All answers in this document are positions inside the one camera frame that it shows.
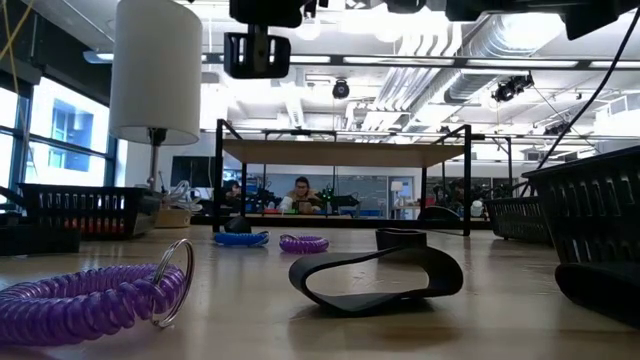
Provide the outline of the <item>black chair back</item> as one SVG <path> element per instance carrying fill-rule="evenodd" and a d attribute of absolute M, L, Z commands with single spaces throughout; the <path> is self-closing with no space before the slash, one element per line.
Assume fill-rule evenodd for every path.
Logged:
<path fill-rule="evenodd" d="M 453 210 L 441 207 L 441 206 L 428 206 L 423 208 L 418 219 L 420 221 L 444 221 L 444 222 L 459 222 L 460 216 Z"/>

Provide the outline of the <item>black overhead frame bar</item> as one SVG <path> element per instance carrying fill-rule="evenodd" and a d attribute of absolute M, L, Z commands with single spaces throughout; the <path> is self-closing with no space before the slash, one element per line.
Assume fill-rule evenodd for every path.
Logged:
<path fill-rule="evenodd" d="M 292 55 L 291 65 L 355 66 L 355 67 L 427 67 L 453 69 L 500 69 L 545 71 L 604 71 L 612 60 L 569 58 L 477 58 L 445 56 L 383 56 L 383 55 Z"/>

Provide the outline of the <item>small black cylinder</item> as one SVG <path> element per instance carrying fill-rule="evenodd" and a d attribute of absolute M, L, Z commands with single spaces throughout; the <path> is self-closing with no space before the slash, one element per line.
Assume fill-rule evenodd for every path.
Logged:
<path fill-rule="evenodd" d="M 390 248 L 426 248 L 427 234 L 413 229 L 379 228 L 375 231 L 379 251 Z"/>

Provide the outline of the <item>round beige base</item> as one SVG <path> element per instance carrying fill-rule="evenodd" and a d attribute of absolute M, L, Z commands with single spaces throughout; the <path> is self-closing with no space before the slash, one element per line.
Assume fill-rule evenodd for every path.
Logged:
<path fill-rule="evenodd" d="M 155 227 L 158 229 L 187 228 L 191 225 L 192 212 L 185 209 L 161 209 Z"/>

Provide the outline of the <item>black plastic slotted basket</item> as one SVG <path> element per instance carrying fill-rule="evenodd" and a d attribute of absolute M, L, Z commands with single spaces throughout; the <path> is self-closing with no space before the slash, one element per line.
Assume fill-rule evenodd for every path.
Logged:
<path fill-rule="evenodd" d="M 493 199 L 488 200 L 485 206 L 496 236 L 552 244 L 537 196 Z"/>
<path fill-rule="evenodd" d="M 89 240 L 122 240 L 139 237 L 155 228 L 162 194 L 139 187 L 91 187 L 51 184 L 19 185 L 27 216 L 36 224 L 67 229 L 69 217 L 115 217 L 124 220 L 123 234 L 92 236 Z"/>
<path fill-rule="evenodd" d="M 640 145 L 524 177 L 561 262 L 615 266 L 640 277 Z"/>

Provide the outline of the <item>window with dark frame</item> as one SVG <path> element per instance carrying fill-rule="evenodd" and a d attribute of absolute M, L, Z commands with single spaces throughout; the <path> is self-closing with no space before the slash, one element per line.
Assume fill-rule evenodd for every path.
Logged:
<path fill-rule="evenodd" d="M 109 109 L 53 80 L 0 85 L 0 186 L 102 186 L 113 165 Z"/>

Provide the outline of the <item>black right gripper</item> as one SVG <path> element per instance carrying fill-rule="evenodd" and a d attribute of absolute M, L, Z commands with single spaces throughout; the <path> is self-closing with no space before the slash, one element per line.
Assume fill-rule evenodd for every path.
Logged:
<path fill-rule="evenodd" d="M 296 28 L 305 0 L 229 0 L 229 14 L 240 23 Z M 224 70 L 235 79 L 277 79 L 288 75 L 291 43 L 267 33 L 225 33 Z"/>

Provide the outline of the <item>black monitor screen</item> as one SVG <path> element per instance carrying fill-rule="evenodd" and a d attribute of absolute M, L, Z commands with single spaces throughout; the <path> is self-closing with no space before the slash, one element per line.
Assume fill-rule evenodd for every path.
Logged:
<path fill-rule="evenodd" d="M 213 183 L 215 158 L 208 156 L 174 156 L 170 185 L 186 180 L 195 188 L 210 188 Z"/>

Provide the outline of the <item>white shade table lamp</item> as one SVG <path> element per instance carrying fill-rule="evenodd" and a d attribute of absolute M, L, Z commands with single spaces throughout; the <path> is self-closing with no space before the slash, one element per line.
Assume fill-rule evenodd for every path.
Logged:
<path fill-rule="evenodd" d="M 199 140 L 202 22 L 174 0 L 120 0 L 109 105 L 109 133 L 151 146 L 147 184 L 157 188 L 163 145 Z"/>

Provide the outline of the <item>blue coil wristband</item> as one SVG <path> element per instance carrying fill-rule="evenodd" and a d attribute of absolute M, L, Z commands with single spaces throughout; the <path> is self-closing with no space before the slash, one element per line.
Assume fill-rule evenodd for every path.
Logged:
<path fill-rule="evenodd" d="M 269 242 L 267 231 L 259 233 L 228 233 L 219 232 L 214 235 L 217 245 L 232 247 L 260 247 Z"/>

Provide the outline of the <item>wooden shelf riser black legs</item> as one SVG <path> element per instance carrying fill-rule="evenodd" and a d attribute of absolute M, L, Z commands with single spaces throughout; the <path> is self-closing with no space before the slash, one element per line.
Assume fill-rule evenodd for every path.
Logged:
<path fill-rule="evenodd" d="M 328 216 L 322 220 L 318 216 L 271 216 L 258 219 L 253 217 L 250 223 L 266 227 L 319 227 L 373 229 L 392 227 L 401 229 L 460 230 L 468 236 L 472 230 L 471 207 L 471 147 L 473 134 L 471 127 L 463 125 L 452 132 L 439 137 L 431 144 L 395 145 L 382 143 L 332 142 L 296 142 L 245 140 L 227 121 L 219 119 L 215 128 L 214 156 L 214 205 L 212 224 L 217 227 L 226 220 L 220 214 L 222 155 L 228 153 L 241 163 L 241 173 L 247 173 L 250 164 L 262 165 L 302 165 L 339 167 L 387 167 L 419 168 L 421 170 L 421 204 L 425 209 L 427 169 L 443 164 L 457 156 L 464 157 L 464 213 L 455 220 L 385 220 L 345 218 Z"/>

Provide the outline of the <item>purple coil wristband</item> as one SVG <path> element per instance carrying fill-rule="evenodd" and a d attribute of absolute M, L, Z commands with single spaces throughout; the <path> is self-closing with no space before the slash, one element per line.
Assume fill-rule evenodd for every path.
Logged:
<path fill-rule="evenodd" d="M 329 241 L 320 236 L 283 234 L 280 236 L 279 246 L 282 251 L 290 254 L 315 254 L 325 252 L 329 248 Z"/>
<path fill-rule="evenodd" d="M 190 291 L 192 243 L 171 244 L 157 264 L 115 265 L 0 290 L 0 345 L 62 346 L 97 340 L 138 320 L 172 325 Z"/>

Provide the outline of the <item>round white pendant lamp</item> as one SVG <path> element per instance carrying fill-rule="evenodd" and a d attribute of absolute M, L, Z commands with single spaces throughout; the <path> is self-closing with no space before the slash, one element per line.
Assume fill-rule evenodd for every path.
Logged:
<path fill-rule="evenodd" d="M 322 24 L 317 17 L 305 17 L 299 27 L 295 29 L 298 38 L 304 41 L 313 41 L 318 38 L 322 31 Z"/>

